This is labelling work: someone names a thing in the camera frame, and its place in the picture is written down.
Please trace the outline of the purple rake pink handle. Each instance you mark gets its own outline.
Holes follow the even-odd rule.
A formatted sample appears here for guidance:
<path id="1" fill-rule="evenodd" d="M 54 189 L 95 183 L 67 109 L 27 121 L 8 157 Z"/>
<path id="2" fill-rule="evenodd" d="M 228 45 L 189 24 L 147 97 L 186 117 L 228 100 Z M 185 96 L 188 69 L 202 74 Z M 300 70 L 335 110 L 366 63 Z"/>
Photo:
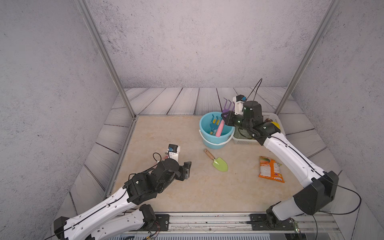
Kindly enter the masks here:
<path id="1" fill-rule="evenodd" d="M 215 134 L 216 137 L 220 137 L 222 135 L 222 132 L 223 132 L 223 129 L 225 126 L 225 118 L 228 116 L 228 112 L 235 110 L 235 103 L 231 100 L 226 99 L 226 98 L 224 98 L 224 99 L 226 100 L 226 102 L 225 102 L 224 108 L 222 110 L 222 120 L 220 121 L 219 127 L 216 131 L 216 134 Z"/>

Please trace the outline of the blue rake yellow handle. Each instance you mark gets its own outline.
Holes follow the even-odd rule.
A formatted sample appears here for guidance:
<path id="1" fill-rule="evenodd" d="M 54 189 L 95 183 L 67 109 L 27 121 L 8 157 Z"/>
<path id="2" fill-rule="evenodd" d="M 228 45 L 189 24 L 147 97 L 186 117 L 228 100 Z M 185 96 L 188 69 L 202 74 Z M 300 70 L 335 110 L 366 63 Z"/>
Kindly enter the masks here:
<path id="1" fill-rule="evenodd" d="M 210 123 L 210 135 L 215 135 L 218 128 L 219 128 L 219 125 L 220 125 L 220 122 L 221 122 L 221 117 L 219 116 L 216 116 L 216 115 L 212 115 L 212 119 L 211 119 L 211 123 Z"/>

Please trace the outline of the green trowel wooden handle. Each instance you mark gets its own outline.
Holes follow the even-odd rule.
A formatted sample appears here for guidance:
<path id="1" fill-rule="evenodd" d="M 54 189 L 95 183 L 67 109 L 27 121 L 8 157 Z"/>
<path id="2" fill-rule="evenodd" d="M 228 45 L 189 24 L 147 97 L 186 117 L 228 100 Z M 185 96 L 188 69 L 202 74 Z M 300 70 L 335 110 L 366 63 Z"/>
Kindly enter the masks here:
<path id="1" fill-rule="evenodd" d="M 211 154 L 207 149 L 204 150 L 206 155 L 213 160 L 212 165 L 221 172 L 228 171 L 228 164 L 222 158 L 215 158 L 213 154 Z"/>

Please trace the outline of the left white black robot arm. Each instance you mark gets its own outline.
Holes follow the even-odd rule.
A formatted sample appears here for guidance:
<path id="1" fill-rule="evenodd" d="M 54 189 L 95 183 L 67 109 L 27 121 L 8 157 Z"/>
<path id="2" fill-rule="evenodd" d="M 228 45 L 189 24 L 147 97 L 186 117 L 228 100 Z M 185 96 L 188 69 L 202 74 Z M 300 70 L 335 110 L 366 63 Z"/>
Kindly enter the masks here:
<path id="1" fill-rule="evenodd" d="M 191 166 L 191 162 L 179 165 L 174 159 L 165 159 L 143 172 L 131 174 L 131 179 L 118 191 L 93 208 L 73 218 L 57 218 L 55 237 L 105 240 L 126 231 L 150 231 L 156 226 L 157 217 L 146 201 L 156 198 L 174 180 L 188 179 Z"/>

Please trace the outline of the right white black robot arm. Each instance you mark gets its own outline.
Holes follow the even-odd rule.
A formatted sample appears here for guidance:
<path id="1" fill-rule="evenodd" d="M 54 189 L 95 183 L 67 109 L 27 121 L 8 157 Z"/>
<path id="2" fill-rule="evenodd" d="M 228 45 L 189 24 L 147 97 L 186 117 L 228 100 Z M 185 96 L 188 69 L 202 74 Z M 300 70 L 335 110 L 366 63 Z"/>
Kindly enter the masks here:
<path id="1" fill-rule="evenodd" d="M 242 113 L 222 114 L 227 126 L 246 130 L 258 143 L 270 150 L 298 179 L 303 189 L 289 200 L 279 202 L 266 211 L 271 225 L 277 225 L 301 214 L 313 215 L 335 198 L 339 177 L 325 172 L 297 150 L 271 122 L 264 121 L 261 105 L 256 101 L 243 103 Z"/>

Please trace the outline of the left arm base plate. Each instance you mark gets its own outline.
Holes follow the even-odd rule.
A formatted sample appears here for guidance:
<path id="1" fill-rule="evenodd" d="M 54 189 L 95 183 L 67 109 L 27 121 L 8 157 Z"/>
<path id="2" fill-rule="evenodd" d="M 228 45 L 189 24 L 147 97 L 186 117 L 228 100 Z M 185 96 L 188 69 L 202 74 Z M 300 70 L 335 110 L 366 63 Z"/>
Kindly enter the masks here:
<path id="1" fill-rule="evenodd" d="M 138 229 L 139 232 L 167 232 L 169 230 L 170 215 L 155 214 L 153 217 L 145 217 L 144 225 Z"/>

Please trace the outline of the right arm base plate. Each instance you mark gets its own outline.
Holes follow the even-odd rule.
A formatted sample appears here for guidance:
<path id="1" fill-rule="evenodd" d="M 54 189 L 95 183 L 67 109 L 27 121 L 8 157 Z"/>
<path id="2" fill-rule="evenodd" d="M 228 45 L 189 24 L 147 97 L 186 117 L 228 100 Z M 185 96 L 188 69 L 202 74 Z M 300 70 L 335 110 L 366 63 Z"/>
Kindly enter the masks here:
<path id="1" fill-rule="evenodd" d="M 296 231 L 297 229 L 291 218 L 280 221 L 267 214 L 251 214 L 246 224 L 250 224 L 253 231 Z"/>

